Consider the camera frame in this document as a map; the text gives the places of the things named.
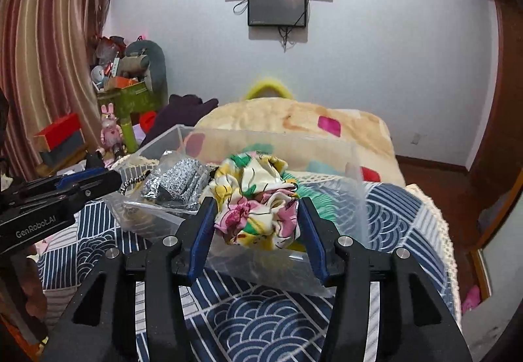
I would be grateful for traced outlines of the left hand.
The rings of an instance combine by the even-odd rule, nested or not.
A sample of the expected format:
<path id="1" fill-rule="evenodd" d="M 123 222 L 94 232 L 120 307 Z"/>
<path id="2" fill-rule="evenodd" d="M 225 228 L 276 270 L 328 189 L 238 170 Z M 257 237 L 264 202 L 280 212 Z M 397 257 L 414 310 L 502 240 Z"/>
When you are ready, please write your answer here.
<path id="1" fill-rule="evenodd" d="M 47 312 L 47 299 L 42 290 L 37 265 L 30 257 L 23 257 L 18 270 L 20 286 L 26 296 L 25 308 L 29 315 L 43 321 Z"/>

